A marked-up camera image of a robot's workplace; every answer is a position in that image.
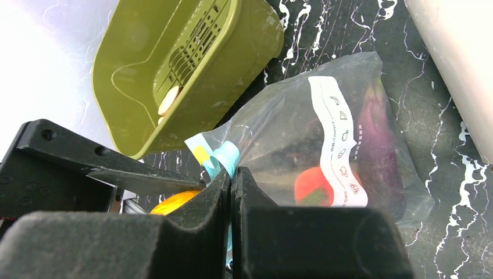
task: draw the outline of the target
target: bag label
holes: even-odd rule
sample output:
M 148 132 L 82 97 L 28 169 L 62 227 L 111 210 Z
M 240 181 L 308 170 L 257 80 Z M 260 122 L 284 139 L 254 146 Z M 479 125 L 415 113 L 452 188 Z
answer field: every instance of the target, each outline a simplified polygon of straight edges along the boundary
M 323 130 L 320 168 L 334 190 L 332 206 L 365 207 L 368 196 L 349 165 L 354 122 L 349 106 L 334 77 L 309 77 L 312 104 Z

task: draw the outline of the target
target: red tomato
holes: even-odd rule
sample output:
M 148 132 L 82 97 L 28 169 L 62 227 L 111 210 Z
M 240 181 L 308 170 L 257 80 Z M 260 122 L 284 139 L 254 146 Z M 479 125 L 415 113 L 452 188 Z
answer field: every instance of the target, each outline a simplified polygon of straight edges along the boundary
M 361 184 L 359 176 L 354 171 L 353 175 Z M 306 205 L 332 205 L 334 202 L 334 190 L 323 175 L 320 166 L 307 169 L 296 178 L 294 182 L 294 199 L 296 203 Z

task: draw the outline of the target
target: white cylinder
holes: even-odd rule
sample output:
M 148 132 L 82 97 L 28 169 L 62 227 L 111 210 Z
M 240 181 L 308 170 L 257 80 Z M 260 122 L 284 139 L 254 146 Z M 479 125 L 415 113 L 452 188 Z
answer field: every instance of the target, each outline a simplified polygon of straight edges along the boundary
M 491 0 L 405 0 L 484 163 L 493 163 Z

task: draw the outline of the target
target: green plastic basket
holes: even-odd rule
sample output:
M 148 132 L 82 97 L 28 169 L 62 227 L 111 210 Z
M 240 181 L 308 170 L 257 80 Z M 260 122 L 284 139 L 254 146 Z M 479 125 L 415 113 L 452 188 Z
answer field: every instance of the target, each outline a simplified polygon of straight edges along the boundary
M 184 147 L 214 128 L 282 47 L 265 0 L 120 0 L 92 75 L 115 147 L 134 159 Z M 182 91 L 158 125 L 175 85 Z

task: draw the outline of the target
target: purple eggplant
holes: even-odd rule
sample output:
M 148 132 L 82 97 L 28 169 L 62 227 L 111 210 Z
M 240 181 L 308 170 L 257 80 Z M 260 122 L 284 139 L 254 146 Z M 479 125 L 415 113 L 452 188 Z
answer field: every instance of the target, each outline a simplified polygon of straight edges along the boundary
M 395 136 L 387 116 L 388 99 L 378 80 L 364 96 L 358 119 L 362 135 L 358 152 L 358 174 L 368 194 L 368 207 L 378 208 L 399 220 L 406 199 L 397 162 Z

